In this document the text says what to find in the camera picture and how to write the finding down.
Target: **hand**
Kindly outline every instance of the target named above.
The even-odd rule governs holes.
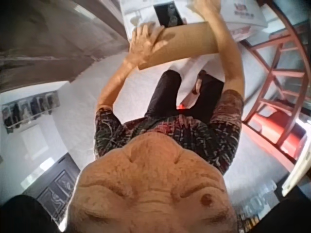
[[[151,30],[152,27],[152,23],[147,23],[133,31],[129,55],[126,58],[126,61],[133,67],[147,62],[152,54],[168,43],[166,40],[157,41],[164,26]]]
[[[194,8],[203,18],[208,19],[220,13],[221,0],[194,0]]]

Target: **black pants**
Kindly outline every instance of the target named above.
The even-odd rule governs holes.
[[[176,99],[181,81],[180,74],[176,71],[164,72],[155,88],[145,117],[171,117],[182,114],[208,124],[221,96],[224,83],[208,74],[205,75],[195,105],[190,109],[177,110]]]

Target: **patterned shirt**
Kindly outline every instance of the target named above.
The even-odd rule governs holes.
[[[125,146],[143,133],[163,133],[181,147],[197,153],[224,174],[236,153],[241,132],[243,99],[234,90],[225,91],[209,124],[190,116],[144,117],[121,124],[109,109],[96,114],[95,155],[104,156]]]

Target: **white box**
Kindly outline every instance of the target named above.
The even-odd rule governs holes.
[[[121,0],[121,11],[128,39],[131,40],[133,29],[142,23],[155,22],[160,26],[154,5],[172,1],[187,24],[204,21],[191,10],[193,0]],[[268,26],[255,0],[222,0],[221,15],[236,41],[244,40]]]

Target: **forearm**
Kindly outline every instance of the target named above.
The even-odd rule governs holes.
[[[96,111],[100,108],[107,107],[112,109],[114,102],[116,101],[126,78],[135,68],[134,65],[127,62],[125,59],[120,68],[109,79],[106,86],[102,89],[99,96]]]
[[[220,14],[209,14],[205,19],[209,22],[215,35],[225,81],[227,85],[234,85],[233,89],[237,89],[244,98],[244,71],[238,45],[233,40]]]

